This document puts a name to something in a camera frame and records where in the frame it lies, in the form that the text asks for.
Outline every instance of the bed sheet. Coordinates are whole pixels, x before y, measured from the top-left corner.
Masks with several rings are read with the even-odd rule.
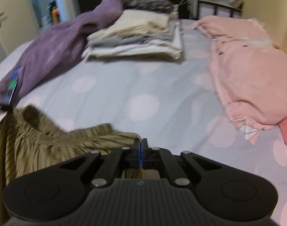
[[[272,218],[287,226],[287,147],[279,128],[244,139],[224,114],[208,73],[211,40],[182,20],[184,60],[119,59],[81,62],[37,87],[18,107],[33,104],[64,130],[112,123],[173,154],[190,150],[271,181],[278,190]],[[0,80],[29,43],[0,64]]]

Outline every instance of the beige folded cloth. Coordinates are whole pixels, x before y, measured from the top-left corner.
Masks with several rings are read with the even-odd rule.
[[[170,15],[168,14],[128,9],[123,12],[114,25],[91,34],[87,39],[110,37],[113,35],[129,36],[135,34],[165,33],[168,31],[169,18]]]

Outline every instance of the dark patterned folded garment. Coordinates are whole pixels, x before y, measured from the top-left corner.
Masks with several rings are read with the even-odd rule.
[[[124,9],[141,9],[158,13],[171,13],[174,4],[169,0],[131,0],[124,4]]]

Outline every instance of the pink garment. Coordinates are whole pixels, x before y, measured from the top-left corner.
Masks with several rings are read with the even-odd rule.
[[[263,25],[256,19],[234,19],[218,16],[206,16],[189,26],[199,28],[208,37],[226,36],[247,38],[249,40],[270,40]]]
[[[255,144],[287,117],[287,55],[255,19],[207,16],[190,25],[212,44],[210,74],[230,121]],[[287,118],[280,124],[287,145]]]

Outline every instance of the gray folded cloth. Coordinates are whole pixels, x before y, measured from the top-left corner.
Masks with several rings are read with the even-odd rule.
[[[173,40],[175,28],[176,28],[176,19],[169,21],[168,32],[167,33],[155,33],[151,35],[141,35],[136,34],[132,36],[110,36],[110,37],[95,37],[88,40],[88,45],[91,47],[117,47],[121,45],[128,45],[134,43],[146,43],[153,39],[158,40]]]

